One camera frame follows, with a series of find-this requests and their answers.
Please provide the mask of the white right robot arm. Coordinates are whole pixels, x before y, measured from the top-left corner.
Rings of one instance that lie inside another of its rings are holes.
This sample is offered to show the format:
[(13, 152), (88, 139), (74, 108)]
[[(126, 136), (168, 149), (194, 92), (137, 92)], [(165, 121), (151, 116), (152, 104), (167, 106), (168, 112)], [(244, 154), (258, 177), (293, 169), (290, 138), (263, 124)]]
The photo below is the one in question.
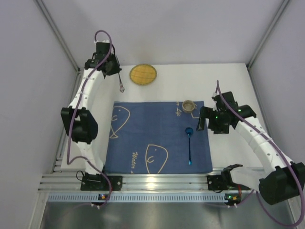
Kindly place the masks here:
[(250, 146), (261, 162), (259, 173), (241, 164), (227, 166), (221, 172), (226, 186), (237, 184), (258, 191), (270, 205), (299, 196), (305, 185), (305, 166), (295, 163), (276, 149), (276, 144), (264, 130), (249, 105), (239, 106), (232, 92), (214, 94), (214, 107), (200, 109), (197, 130), (208, 128), (214, 134), (228, 134), (233, 128)]

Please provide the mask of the blue cloth placemat with fish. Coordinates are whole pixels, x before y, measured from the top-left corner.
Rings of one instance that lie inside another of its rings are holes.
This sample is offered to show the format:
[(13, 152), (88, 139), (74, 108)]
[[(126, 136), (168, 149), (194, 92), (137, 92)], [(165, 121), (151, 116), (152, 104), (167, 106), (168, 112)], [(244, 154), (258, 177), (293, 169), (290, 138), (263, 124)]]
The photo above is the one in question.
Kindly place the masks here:
[[(115, 102), (105, 162), (107, 173), (205, 174), (213, 165), (207, 130), (196, 131), (203, 101), (185, 113), (182, 102)], [(191, 136), (189, 165), (187, 127)]]

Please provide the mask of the speckled ceramic cup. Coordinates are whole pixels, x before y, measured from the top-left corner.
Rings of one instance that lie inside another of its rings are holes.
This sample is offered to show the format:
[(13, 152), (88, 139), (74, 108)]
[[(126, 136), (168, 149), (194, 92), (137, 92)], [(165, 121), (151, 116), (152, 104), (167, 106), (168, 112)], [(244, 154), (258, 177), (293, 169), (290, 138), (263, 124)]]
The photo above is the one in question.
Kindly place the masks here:
[(182, 109), (185, 113), (192, 113), (197, 108), (197, 105), (192, 100), (185, 100), (182, 103)]

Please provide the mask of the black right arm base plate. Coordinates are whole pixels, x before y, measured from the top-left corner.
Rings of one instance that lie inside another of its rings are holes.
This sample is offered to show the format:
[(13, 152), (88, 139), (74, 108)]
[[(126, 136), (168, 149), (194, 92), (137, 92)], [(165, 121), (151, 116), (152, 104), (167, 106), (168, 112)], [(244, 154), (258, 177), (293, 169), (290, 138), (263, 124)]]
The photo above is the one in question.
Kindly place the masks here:
[(217, 175), (207, 175), (208, 190), (222, 192), (227, 190), (250, 190), (250, 188), (234, 183), (228, 172), (221, 171)]

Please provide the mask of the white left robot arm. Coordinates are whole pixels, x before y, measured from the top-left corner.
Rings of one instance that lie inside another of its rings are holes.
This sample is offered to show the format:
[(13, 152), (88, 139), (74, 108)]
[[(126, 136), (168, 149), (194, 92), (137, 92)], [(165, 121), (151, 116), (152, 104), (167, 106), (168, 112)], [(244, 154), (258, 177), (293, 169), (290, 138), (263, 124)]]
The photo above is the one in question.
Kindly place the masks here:
[(80, 86), (68, 107), (61, 109), (61, 119), (68, 137), (66, 164), (81, 160), (85, 172), (98, 175), (104, 163), (93, 149), (98, 136), (98, 123), (91, 109), (97, 90), (107, 76), (118, 74), (122, 69), (110, 40), (95, 41), (96, 51), (84, 66)]

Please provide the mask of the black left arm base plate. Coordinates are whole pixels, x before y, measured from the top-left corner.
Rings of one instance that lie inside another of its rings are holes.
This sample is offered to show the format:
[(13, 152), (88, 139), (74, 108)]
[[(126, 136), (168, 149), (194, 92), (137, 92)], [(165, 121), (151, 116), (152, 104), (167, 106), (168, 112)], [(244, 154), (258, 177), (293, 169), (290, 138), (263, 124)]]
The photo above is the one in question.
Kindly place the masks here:
[(82, 172), (81, 191), (120, 191), (122, 188), (122, 176), (107, 176), (108, 180), (101, 174), (88, 174)]

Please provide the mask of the purple fork with patterned handle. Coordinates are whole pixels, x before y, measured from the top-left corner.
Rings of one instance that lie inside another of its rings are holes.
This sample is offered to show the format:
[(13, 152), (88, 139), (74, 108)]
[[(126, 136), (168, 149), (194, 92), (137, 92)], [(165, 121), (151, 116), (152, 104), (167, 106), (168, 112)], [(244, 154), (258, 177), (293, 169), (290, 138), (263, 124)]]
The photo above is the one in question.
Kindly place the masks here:
[(119, 85), (120, 85), (120, 92), (123, 93), (125, 91), (122, 79), (121, 79), (121, 75), (118, 73), (119, 76)]

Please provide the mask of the blue metallic spoon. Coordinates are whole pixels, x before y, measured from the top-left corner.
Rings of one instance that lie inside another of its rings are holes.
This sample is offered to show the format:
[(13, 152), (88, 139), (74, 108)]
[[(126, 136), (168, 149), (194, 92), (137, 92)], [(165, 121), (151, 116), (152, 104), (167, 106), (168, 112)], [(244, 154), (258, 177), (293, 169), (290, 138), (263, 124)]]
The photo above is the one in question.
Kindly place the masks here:
[(193, 135), (193, 129), (187, 127), (185, 129), (186, 134), (188, 135), (188, 145), (189, 145), (189, 165), (192, 165), (192, 155), (191, 155), (191, 136)]

